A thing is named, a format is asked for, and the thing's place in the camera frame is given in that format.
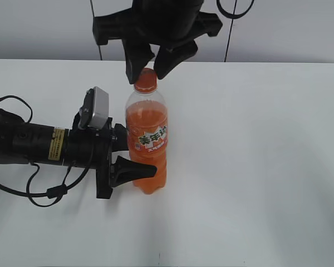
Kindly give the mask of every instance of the black cable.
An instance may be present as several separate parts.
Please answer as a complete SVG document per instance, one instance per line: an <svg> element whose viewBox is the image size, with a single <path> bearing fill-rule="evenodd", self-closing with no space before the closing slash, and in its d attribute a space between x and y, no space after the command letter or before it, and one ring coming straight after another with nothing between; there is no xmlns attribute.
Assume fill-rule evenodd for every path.
<svg viewBox="0 0 334 267"><path fill-rule="evenodd" d="M27 196L27 198L30 200L31 203L33 203L35 206L38 206L38 207L50 207L50 206L53 206L54 204L58 203L62 199L63 195L59 195L58 197L56 197L54 202L52 202L48 205L41 205L41 204L39 204L39 203L37 203L33 200L32 194L30 193L30 184L32 182L32 179L40 171L40 166L36 163L31 163L31 165L37 167L37 170L30 176L30 178L27 181L27 184L26 184L26 196Z"/></svg>
<svg viewBox="0 0 334 267"><path fill-rule="evenodd" d="M22 98L18 97L18 96L12 96L12 95L8 95L8 96L3 96L3 97L0 97L0 102L5 100L5 99L8 99L8 98L13 98L13 99L16 99L16 100L19 100L20 102L22 102L26 107L29 108L29 110L31 111L31 115L28 119L28 121L26 123L30 123L31 120L32 120L32 117L33 117L33 110L32 108L30 107L30 105L25 101L23 100Z"/></svg>
<svg viewBox="0 0 334 267"><path fill-rule="evenodd" d="M235 10L236 10L237 3L238 3L238 0L235 0L233 14L235 14ZM227 57L228 57L229 45L230 45L230 38L231 38L231 36L232 36L233 25L234 25L234 19L232 19L232 22L230 23L229 37L228 37L227 47L226 47L226 49L225 49L224 62L227 61Z"/></svg>
<svg viewBox="0 0 334 267"><path fill-rule="evenodd" d="M252 6L254 5L254 2L255 0L251 0L251 4L250 6L248 7L248 9L246 9L245 12L241 13L241 14L231 14L229 12L227 12L223 7L222 7L222 4L220 4L220 0L217 0L217 7L219 9L219 11L221 12L221 14L224 16L224 17L227 17L227 18L230 18L230 19L238 19L238 18L241 18L243 16L245 16L249 11L250 9L252 8Z"/></svg>
<svg viewBox="0 0 334 267"><path fill-rule="evenodd" d="M0 184L0 190L5 191L12 195L27 197L27 193L11 189L2 184ZM47 193L31 193L31 196L32 197L46 197Z"/></svg>
<svg viewBox="0 0 334 267"><path fill-rule="evenodd" d="M72 169L73 163L68 167L66 176L64 177L63 183L62 183L62 185L64 185L66 187L67 191L69 189L72 189L73 187L75 187L77 184L79 184L83 180L83 178L85 177L85 175L88 173L88 171L90 169L91 162L92 162L92 159L93 159L93 155L94 155L94 144L92 145L92 149L91 149L91 153L90 153L88 163L87 163L86 167L84 168L83 172L81 173L81 175L73 183L71 183L68 186L65 186L66 178L68 177L68 174L70 173L70 171ZM31 165L37 167L37 170L28 179L27 184L26 184L26 192L17 191L17 190L11 189L9 187L6 187L2 184L0 184L0 190L5 191L5 192L7 192L9 194L12 194L12 195L27 197L30 200L31 203L33 203L34 205L39 206L39 207L49 207L49 206L52 206L52 205L58 203L62 199L64 194L60 194L58 196L55 196L56 197L55 201L51 204L48 204L48 205L41 205L41 204L36 203L33 200L34 197L48 197L48 193L47 192L46 193L31 193L30 192L30 184L32 182L32 179L37 175L37 173L40 170L40 166L38 164L31 163Z"/></svg>

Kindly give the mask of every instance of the bottle cap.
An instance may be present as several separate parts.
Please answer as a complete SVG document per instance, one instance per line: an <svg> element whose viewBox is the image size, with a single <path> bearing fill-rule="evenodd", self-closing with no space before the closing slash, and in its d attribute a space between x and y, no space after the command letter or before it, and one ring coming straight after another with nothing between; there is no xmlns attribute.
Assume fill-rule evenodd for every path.
<svg viewBox="0 0 334 267"><path fill-rule="evenodd" d="M138 81L134 84L135 90L140 93L152 93L157 89L157 75L151 68L141 71Z"/></svg>

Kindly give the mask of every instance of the white table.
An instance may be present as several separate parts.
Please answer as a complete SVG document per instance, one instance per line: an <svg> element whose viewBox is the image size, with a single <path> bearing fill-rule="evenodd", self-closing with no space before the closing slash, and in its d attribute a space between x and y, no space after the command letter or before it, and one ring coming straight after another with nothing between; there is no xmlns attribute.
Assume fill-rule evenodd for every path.
<svg viewBox="0 0 334 267"><path fill-rule="evenodd" d="M124 62L0 60L0 96L35 123L69 128L95 85L123 123ZM91 171L47 209L0 191L0 266L334 267L334 65L183 63L159 85L166 187L98 200ZM24 190L33 171L0 166L0 181ZM32 191L65 171L42 165Z"/></svg>

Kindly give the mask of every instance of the orange soda bottle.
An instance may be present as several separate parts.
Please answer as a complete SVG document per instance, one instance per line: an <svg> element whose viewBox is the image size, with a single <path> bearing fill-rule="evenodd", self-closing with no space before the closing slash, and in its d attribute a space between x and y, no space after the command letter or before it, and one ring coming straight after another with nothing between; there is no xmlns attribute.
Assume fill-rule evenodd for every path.
<svg viewBox="0 0 334 267"><path fill-rule="evenodd" d="M156 166L157 173L133 183L145 194L152 194L166 184L167 108L163 96L157 91L154 70L144 68L134 88L125 113L130 158Z"/></svg>

